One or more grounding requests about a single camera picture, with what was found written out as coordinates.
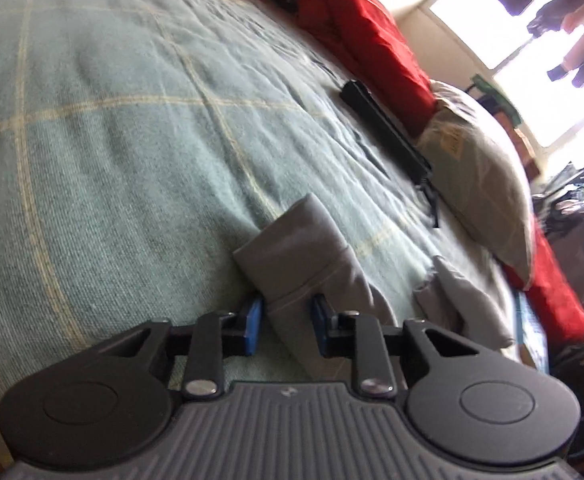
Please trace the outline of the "black folded umbrella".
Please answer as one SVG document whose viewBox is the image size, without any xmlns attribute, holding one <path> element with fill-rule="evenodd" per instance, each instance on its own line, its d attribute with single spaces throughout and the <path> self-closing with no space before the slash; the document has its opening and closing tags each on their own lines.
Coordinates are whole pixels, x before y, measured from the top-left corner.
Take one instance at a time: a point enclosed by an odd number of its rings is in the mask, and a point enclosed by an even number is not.
<svg viewBox="0 0 584 480">
<path fill-rule="evenodd" d="M 412 145 L 403 129 L 386 114 L 372 93 L 360 80 L 348 80 L 339 92 L 341 99 L 358 115 L 362 122 L 379 135 L 392 151 L 399 166 L 412 184 L 420 190 L 429 203 L 433 227 L 439 228 L 438 195 L 431 182 L 432 166 Z"/>
</svg>

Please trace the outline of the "red duvet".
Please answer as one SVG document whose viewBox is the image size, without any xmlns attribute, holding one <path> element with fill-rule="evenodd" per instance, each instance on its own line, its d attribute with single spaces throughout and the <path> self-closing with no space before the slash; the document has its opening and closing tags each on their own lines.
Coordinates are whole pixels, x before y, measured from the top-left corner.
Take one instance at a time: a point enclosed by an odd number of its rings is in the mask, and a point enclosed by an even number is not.
<svg viewBox="0 0 584 480">
<path fill-rule="evenodd" d="M 309 30 L 379 98 L 417 140 L 435 113 L 429 76 L 377 0 L 284 0 Z M 534 277 L 527 300 L 557 349 L 584 341 L 584 308 L 534 219 Z"/>
</svg>

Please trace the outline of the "cardboard box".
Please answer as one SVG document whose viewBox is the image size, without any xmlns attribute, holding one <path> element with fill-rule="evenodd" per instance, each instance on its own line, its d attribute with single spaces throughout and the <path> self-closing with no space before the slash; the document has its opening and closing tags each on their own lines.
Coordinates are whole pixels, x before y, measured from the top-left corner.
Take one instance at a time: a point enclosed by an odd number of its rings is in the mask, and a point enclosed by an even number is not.
<svg viewBox="0 0 584 480">
<path fill-rule="evenodd" d="M 534 149 L 527 139 L 527 136 L 525 136 L 520 129 L 514 128 L 511 133 L 511 140 L 518 157 L 520 157 L 520 162 L 524 167 L 527 179 L 532 181 L 536 179 L 536 177 L 539 177 L 540 168 L 536 161 L 536 154 L 534 154 Z"/>
</svg>

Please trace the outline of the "green stool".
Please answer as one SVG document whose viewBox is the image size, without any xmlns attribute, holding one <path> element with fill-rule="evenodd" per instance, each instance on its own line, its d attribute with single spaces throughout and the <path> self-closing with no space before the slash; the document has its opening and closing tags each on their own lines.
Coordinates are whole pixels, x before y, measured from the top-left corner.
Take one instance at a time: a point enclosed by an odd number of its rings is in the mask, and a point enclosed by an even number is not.
<svg viewBox="0 0 584 480">
<path fill-rule="evenodd" d="M 508 117 L 514 128 L 520 127 L 523 124 L 523 119 L 515 106 L 502 94 L 496 87 L 493 87 L 489 81 L 482 78 L 482 75 L 475 74 L 470 78 L 472 83 L 465 90 L 470 93 L 472 90 L 477 90 L 480 96 L 476 101 L 485 107 L 491 115 L 502 112 Z"/>
</svg>

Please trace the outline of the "grey-green plaid pillow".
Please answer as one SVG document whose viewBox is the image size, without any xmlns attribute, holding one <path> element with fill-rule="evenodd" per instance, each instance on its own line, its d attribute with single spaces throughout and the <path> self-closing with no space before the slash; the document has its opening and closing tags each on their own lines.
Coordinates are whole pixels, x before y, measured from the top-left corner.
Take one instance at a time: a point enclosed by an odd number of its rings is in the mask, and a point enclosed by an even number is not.
<svg viewBox="0 0 584 480">
<path fill-rule="evenodd" d="M 520 156 L 508 133 L 464 91 L 433 80 L 436 110 L 417 148 L 431 182 L 474 240 L 526 288 L 534 277 L 534 213 Z"/>
</svg>

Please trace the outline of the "white blue paperback book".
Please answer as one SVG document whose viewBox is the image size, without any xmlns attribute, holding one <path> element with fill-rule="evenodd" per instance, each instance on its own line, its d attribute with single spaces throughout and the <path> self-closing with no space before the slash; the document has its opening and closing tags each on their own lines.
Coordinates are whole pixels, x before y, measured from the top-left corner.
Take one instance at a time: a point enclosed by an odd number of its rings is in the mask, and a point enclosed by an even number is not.
<svg viewBox="0 0 584 480">
<path fill-rule="evenodd" d="M 523 292 L 513 292 L 516 342 L 520 360 L 541 373 L 549 373 L 549 352 L 546 332 L 528 304 Z"/>
</svg>

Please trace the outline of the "grey sweatpants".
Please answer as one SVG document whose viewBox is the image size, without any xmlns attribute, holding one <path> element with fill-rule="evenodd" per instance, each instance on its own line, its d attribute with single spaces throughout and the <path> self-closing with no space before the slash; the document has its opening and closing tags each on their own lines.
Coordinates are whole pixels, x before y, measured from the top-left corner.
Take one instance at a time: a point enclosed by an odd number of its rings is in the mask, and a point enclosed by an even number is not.
<svg viewBox="0 0 584 480">
<path fill-rule="evenodd" d="M 358 311 L 383 324 L 398 323 L 387 297 L 365 276 L 354 249 L 316 195 L 299 200 L 233 256 L 265 297 L 275 332 L 313 379 L 350 376 L 344 359 L 319 354 L 309 311 L 313 296 L 323 295 L 339 313 Z M 490 294 L 449 260 L 435 256 L 407 297 L 427 321 L 450 332 L 502 353 L 513 347 L 513 300 L 503 282 Z"/>
</svg>

